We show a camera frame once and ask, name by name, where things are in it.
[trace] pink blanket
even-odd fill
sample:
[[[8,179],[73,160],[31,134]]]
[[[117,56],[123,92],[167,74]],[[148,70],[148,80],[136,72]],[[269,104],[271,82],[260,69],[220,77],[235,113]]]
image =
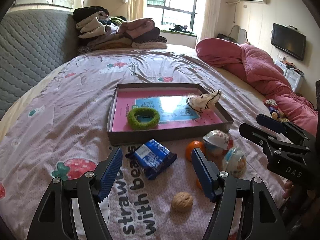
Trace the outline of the pink blanket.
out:
[[[250,84],[268,99],[274,99],[289,120],[316,135],[318,112],[291,89],[283,71],[264,50],[252,45],[210,38],[196,46],[197,56],[214,67],[223,67]]]

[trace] walnut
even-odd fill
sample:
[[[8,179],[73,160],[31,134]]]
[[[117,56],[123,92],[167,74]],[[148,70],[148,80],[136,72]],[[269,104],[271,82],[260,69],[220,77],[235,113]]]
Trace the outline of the walnut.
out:
[[[171,206],[178,212],[187,212],[192,208],[193,198],[188,192],[179,192],[172,198]]]

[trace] pile of folded clothes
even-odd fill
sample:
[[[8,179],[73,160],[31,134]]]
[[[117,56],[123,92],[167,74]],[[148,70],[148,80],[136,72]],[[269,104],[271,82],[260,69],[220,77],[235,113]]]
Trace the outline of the pile of folded clothes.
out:
[[[115,35],[124,22],[123,18],[109,17],[108,10],[103,7],[91,6],[76,9],[73,12],[73,19],[77,22],[76,29],[79,31],[78,55],[96,49],[131,47],[131,40],[129,42],[120,40],[118,35]],[[114,39],[118,40],[115,44],[96,48],[97,45]]]
[[[151,18],[123,22],[118,31],[132,40],[132,47],[137,49],[167,48],[167,39],[160,35],[160,29],[155,27]]]
[[[160,36],[153,19],[127,22],[124,17],[109,17],[108,10],[100,6],[76,9],[73,19],[79,31],[78,55],[97,49],[167,48],[167,40]]]

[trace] decorative headboard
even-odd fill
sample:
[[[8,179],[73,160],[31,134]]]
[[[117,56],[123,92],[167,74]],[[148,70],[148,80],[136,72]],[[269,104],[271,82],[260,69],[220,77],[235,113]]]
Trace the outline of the decorative headboard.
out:
[[[72,13],[50,9],[7,13],[0,22],[0,119],[47,74],[76,56]]]

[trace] strawberry print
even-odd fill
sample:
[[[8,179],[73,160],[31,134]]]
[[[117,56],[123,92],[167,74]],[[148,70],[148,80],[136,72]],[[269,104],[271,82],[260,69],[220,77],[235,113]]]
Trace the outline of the strawberry print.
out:
[[[54,177],[60,177],[62,180],[78,179],[87,171],[94,171],[97,165],[89,160],[75,158],[66,161],[65,163],[57,163],[57,170],[51,174]]]
[[[108,67],[108,68],[115,67],[115,64],[109,63],[108,65],[106,65],[106,67]]]
[[[41,106],[40,108],[32,109],[29,112],[28,117],[32,117],[35,113],[43,112],[43,111],[44,111],[44,106]]]
[[[5,197],[5,189],[2,183],[0,183],[0,200]]]
[[[231,235],[228,237],[228,240],[236,240],[237,238],[237,233],[235,233],[234,235]]]
[[[127,64],[128,64],[128,63],[117,62],[117,63],[114,63],[114,66],[121,68],[121,67],[123,67],[123,66],[125,66],[125,65],[127,65]]]
[[[65,77],[65,78],[72,77],[72,76],[74,76],[75,74],[76,74],[76,73],[69,73],[69,74],[65,75],[64,77]]]
[[[173,77],[159,77],[158,80],[160,82],[172,82],[173,81]]]

